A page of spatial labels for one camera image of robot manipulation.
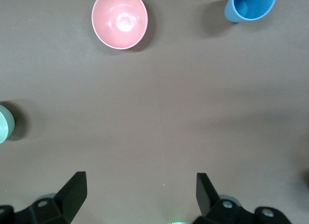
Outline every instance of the plastic cup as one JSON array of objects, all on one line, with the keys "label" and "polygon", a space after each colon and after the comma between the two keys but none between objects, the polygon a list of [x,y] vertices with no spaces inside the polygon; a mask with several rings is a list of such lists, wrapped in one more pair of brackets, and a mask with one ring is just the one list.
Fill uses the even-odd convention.
[{"label": "plastic cup", "polygon": [[228,0],[225,17],[233,23],[254,21],[266,16],[276,0]]},{"label": "plastic cup", "polygon": [[4,142],[15,127],[15,120],[12,113],[6,108],[0,105],[0,143]]}]

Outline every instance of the plastic bowl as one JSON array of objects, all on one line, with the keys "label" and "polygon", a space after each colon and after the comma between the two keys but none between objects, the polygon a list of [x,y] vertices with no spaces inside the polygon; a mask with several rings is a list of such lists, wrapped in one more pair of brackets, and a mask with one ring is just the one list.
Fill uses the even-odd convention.
[{"label": "plastic bowl", "polygon": [[92,26],[98,38],[114,49],[128,49],[144,36],[148,15],[141,0],[96,0]]},{"label": "plastic bowl", "polygon": [[4,142],[13,132],[15,120],[12,113],[0,105],[0,143]]}]

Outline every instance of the gray table surface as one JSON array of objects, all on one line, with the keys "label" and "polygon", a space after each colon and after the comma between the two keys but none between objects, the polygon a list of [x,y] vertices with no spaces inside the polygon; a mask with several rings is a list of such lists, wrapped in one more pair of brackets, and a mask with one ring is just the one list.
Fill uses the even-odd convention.
[{"label": "gray table surface", "polygon": [[115,50],[95,0],[0,0],[0,204],[16,210],[85,170],[74,224],[167,224],[200,215],[196,173],[253,212],[309,220],[309,0],[251,22],[227,0],[143,0],[149,25]]}]

